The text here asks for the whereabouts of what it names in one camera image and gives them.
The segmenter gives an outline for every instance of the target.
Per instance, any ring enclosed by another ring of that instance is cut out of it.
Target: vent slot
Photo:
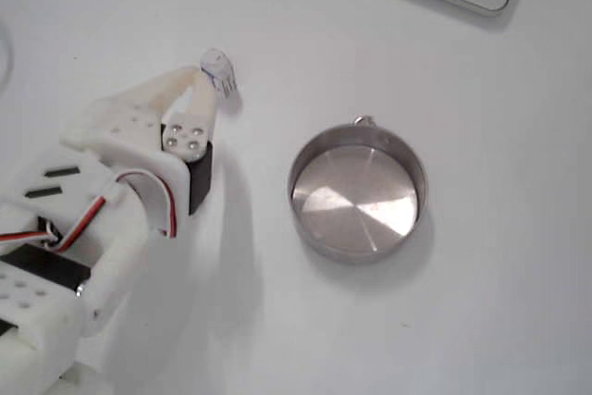
[[[72,175],[79,175],[80,169],[76,166],[73,167],[63,167],[63,168],[54,168],[51,170],[47,170],[44,174],[46,178],[61,178],[63,176],[72,176]]]
[[[44,198],[46,196],[54,196],[55,194],[61,194],[62,188],[60,186],[45,187],[43,189],[29,190],[25,193],[25,197],[29,199]]]

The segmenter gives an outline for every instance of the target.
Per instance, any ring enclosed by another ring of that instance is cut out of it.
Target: stainless steel container
[[[396,250],[426,209],[427,180],[413,150],[371,117],[326,130],[290,172],[298,230],[319,253],[366,263]]]

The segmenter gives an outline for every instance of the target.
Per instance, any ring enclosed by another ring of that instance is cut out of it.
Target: white wire
[[[64,245],[64,243],[69,240],[70,236],[72,236],[72,233],[74,233],[74,231],[76,231],[76,229],[78,228],[78,226],[80,225],[80,223],[82,222],[82,220],[88,215],[89,211],[94,207],[94,205],[98,201],[100,201],[101,199],[104,199],[104,198],[105,197],[102,194],[100,194],[96,198],[94,198],[91,201],[91,204],[82,212],[82,214],[80,215],[80,217],[72,225],[71,229],[68,230],[68,232],[66,233],[66,235],[64,235],[64,237],[62,238],[62,241],[60,241],[56,246],[52,247],[51,250],[60,250],[62,248],[62,246]]]
[[[54,234],[47,233],[45,235],[30,236],[27,238],[20,238],[17,240],[0,241],[0,245],[14,244],[17,242],[34,242],[34,241],[55,241],[56,236]]]
[[[116,180],[119,181],[120,179],[124,179],[126,176],[132,175],[140,175],[145,176],[146,178],[151,179],[153,182],[158,184],[160,190],[165,195],[165,202],[166,202],[166,235],[170,238],[172,233],[172,225],[171,225],[171,216],[172,216],[172,205],[170,202],[170,196],[168,195],[168,189],[162,179],[158,178],[152,171],[144,170],[141,168],[131,168],[128,170],[123,170],[117,173]]]

